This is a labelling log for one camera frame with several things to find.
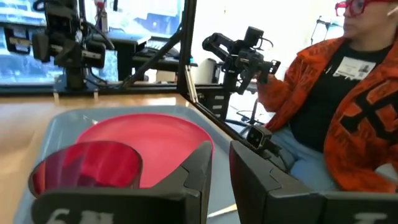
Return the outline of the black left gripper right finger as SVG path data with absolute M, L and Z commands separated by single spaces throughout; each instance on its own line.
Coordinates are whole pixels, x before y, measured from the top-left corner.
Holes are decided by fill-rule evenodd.
M 323 197 L 238 141 L 229 169 L 241 224 L 321 224 Z

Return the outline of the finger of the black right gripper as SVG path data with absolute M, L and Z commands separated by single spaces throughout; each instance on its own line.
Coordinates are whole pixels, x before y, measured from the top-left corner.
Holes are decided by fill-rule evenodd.
M 69 67 L 81 67 L 81 47 L 74 46 L 68 54 Z
M 68 49 L 66 47 L 63 47 L 55 56 L 55 64 L 60 67 L 66 67 L 68 65 Z

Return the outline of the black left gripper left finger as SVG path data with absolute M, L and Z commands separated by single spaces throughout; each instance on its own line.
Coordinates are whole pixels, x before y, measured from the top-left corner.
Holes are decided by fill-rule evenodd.
M 154 224 L 206 224 L 211 188 L 212 149 L 198 146 L 172 173 L 154 186 L 167 201 L 155 209 Z

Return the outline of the spoon with orange handle tip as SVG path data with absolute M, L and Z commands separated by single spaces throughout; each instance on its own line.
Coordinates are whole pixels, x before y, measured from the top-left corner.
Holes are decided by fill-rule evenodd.
M 207 218 L 217 217 L 220 215 L 224 215 L 226 213 L 234 212 L 236 210 L 237 210 L 237 205 L 234 203 L 226 208 L 208 214 Z

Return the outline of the pink round plate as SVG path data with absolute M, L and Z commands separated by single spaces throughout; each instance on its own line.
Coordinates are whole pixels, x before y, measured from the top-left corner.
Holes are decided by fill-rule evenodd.
M 116 141 L 131 146 L 143 159 L 140 186 L 148 188 L 167 177 L 204 141 L 213 140 L 203 128 L 186 119 L 138 113 L 100 121 L 76 141 Z

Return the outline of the red translucent cup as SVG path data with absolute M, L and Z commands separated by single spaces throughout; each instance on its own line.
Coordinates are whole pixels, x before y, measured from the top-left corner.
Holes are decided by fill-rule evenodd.
M 80 142 L 47 156 L 32 170 L 28 186 L 35 197 L 53 189 L 112 187 L 138 189 L 141 155 L 114 141 Z

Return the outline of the black desk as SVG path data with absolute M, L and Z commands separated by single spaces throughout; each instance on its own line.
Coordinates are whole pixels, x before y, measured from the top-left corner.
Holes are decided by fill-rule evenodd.
M 178 71 L 180 51 L 175 46 L 180 42 L 179 32 L 164 38 L 111 31 L 107 37 L 116 54 L 106 58 L 104 73 L 107 77 L 114 76 L 117 81 L 123 81 L 135 75 L 138 80 L 143 80 L 148 69 Z

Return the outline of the black box with white labels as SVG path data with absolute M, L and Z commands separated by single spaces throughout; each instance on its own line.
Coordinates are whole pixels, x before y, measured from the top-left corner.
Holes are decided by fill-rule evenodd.
M 225 120 L 228 113 L 231 93 L 222 85 L 197 85 L 198 101 L 220 120 Z

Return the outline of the white bucket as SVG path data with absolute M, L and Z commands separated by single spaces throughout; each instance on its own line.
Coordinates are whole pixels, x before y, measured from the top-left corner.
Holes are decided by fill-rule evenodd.
M 193 79 L 195 84 L 218 83 L 219 74 L 217 62 L 212 58 L 207 58 L 195 67 Z

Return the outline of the orange patterned jacket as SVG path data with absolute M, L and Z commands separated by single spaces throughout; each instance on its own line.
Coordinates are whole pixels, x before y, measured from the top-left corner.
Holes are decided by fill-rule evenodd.
M 275 115 L 266 127 L 283 127 L 299 110 L 310 89 L 343 44 L 324 40 L 300 51 L 284 80 L 270 77 L 258 84 L 259 101 Z M 391 192 L 398 186 L 374 172 L 391 163 L 398 171 L 398 38 L 383 62 L 341 101 L 331 119 L 325 143 L 326 166 L 344 190 Z

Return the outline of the white name badge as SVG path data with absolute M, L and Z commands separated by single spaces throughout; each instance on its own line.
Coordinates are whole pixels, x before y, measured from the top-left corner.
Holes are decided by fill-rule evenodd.
M 374 62 L 344 57 L 333 76 L 361 81 L 369 75 L 375 66 Z

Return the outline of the person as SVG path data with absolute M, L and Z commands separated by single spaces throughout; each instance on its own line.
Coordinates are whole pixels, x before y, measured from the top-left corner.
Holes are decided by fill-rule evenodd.
M 313 190 L 344 190 L 326 166 L 324 143 L 337 107 L 360 81 L 333 74 L 344 57 L 374 62 L 373 70 L 383 62 L 398 38 L 398 0 L 368 4 L 358 16 L 345 10 L 343 18 L 341 37 L 345 41 L 322 69 L 303 105 L 283 127 L 269 130 L 290 175 Z M 398 180 L 390 175 L 378 175 L 398 186 Z

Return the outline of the red glasses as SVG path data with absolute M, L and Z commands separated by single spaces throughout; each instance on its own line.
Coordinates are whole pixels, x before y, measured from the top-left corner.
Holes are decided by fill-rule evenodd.
M 392 2 L 392 0 L 344 0 L 335 4 L 335 13 L 340 17 L 345 10 L 348 10 L 351 16 L 358 16 L 364 12 L 368 4 L 374 2 Z

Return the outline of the silver bracket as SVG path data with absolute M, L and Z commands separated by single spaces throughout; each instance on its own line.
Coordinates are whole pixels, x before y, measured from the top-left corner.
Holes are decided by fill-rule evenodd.
M 193 103 L 198 103 L 198 95 L 197 95 L 197 91 L 195 88 L 195 82 L 192 77 L 191 66 L 189 66 L 189 65 L 185 66 L 185 78 L 186 78 L 186 83 L 187 83 L 188 94 L 189 94 L 190 100 Z

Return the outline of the black aluminium frame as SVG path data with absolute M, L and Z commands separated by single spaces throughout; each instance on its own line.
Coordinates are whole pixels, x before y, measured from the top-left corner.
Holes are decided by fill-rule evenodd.
M 86 20 L 84 0 L 74 0 L 78 17 Z M 43 85 L 3 85 L 0 84 L 0 96 L 35 96 L 35 95 L 67 95 L 67 96 L 85 96 L 89 94 L 101 93 L 105 95 L 133 95 L 133 94 L 155 94 L 155 93 L 178 93 L 186 98 L 190 103 L 190 97 L 186 95 L 185 66 L 191 66 L 190 56 L 192 49 L 192 36 L 195 22 L 197 0 L 185 0 L 185 9 L 182 14 L 181 26 L 175 31 L 180 33 L 180 57 L 176 84 L 140 84 L 135 75 L 127 77 L 120 83 L 102 84 L 100 80 L 89 74 L 92 67 L 83 69 L 86 75 L 86 88 L 84 90 L 69 90 L 66 88 L 65 68 L 63 74 L 58 77 L 53 84 Z M 7 51 L 17 54 L 33 54 L 32 35 L 42 34 L 47 29 L 45 25 L 23 24 L 16 22 L 0 22 L 4 29 Z M 109 40 L 105 33 L 100 35 L 92 31 L 90 37 L 94 41 L 105 43 Z M 27 51 L 18 50 L 16 47 L 21 45 L 27 48 Z

